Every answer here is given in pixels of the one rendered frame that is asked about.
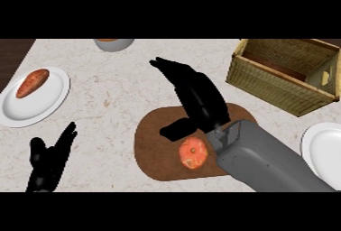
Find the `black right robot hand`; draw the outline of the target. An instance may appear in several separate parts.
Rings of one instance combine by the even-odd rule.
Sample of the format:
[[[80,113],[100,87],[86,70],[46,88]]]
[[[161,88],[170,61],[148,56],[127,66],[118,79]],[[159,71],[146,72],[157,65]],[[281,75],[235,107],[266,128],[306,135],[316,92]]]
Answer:
[[[159,129],[173,142],[196,130],[208,133],[230,122],[224,98],[210,78],[183,63],[157,57],[149,61],[174,86],[186,117]]]

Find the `orange squash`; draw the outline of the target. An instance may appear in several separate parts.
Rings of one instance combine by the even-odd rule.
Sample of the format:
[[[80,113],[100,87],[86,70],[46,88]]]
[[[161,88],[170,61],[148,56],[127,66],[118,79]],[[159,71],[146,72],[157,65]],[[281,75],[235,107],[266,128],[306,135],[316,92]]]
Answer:
[[[196,137],[188,137],[179,147],[179,156],[183,166],[190,170],[198,169],[208,158],[204,141]]]

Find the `orange sweet potato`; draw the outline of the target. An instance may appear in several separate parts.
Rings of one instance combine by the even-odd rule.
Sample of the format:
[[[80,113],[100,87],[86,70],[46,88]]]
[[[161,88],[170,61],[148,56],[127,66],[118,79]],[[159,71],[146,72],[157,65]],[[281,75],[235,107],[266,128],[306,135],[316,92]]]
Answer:
[[[21,83],[21,87],[16,92],[16,98],[27,97],[43,86],[49,78],[49,70],[38,69],[31,72]]]

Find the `brown oval cutting board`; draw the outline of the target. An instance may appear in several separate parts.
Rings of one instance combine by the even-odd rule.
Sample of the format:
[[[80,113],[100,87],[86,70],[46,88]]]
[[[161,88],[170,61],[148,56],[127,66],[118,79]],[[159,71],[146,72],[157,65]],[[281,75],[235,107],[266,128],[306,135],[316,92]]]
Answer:
[[[186,180],[224,176],[226,172],[216,164],[216,153],[201,130],[190,137],[205,143],[208,159],[198,169],[188,169],[180,161],[179,148],[185,140],[171,142],[159,135],[159,129],[177,119],[186,117],[182,106],[161,107],[143,117],[134,133],[134,158],[143,173],[159,181]]]

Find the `wicker basket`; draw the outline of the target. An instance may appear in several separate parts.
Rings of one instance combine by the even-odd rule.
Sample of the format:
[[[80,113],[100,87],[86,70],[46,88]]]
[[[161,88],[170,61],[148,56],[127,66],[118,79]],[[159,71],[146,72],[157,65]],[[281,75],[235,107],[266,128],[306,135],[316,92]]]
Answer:
[[[226,82],[303,116],[341,98],[341,47],[317,39],[244,39]]]

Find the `grey bowl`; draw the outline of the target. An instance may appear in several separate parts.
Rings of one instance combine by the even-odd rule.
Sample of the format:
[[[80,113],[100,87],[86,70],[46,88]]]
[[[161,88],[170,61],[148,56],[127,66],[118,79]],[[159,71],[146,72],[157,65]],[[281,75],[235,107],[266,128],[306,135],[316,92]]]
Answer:
[[[103,51],[109,51],[109,52],[117,52],[117,51],[123,51],[128,48],[128,46],[133,44],[134,40],[133,39],[109,39],[109,40],[95,40],[95,43],[97,45],[97,47],[103,50]]]

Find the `white oval plate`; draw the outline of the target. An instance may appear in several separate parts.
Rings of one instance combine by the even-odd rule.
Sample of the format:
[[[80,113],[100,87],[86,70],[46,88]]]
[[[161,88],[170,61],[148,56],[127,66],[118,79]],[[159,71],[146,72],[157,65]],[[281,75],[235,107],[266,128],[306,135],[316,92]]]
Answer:
[[[16,98],[16,92],[31,71],[9,81],[0,93],[0,125],[7,127],[33,125],[47,118],[62,105],[71,88],[71,79],[62,69],[47,67],[47,70],[46,83],[24,98]]]

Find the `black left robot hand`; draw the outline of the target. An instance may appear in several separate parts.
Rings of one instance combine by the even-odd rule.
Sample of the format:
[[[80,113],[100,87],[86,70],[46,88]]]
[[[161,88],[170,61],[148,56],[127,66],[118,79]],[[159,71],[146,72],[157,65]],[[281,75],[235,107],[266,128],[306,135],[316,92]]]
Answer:
[[[75,123],[71,123],[62,131],[53,146],[46,147],[40,137],[31,139],[30,163],[33,172],[28,179],[27,192],[53,192],[58,188],[75,136]]]

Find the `white round plate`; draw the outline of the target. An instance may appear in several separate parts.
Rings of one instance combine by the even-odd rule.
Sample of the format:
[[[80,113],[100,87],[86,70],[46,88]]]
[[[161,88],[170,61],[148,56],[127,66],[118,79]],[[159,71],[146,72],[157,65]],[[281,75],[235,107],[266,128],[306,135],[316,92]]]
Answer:
[[[301,156],[314,174],[341,190],[341,124],[309,127],[301,138]]]

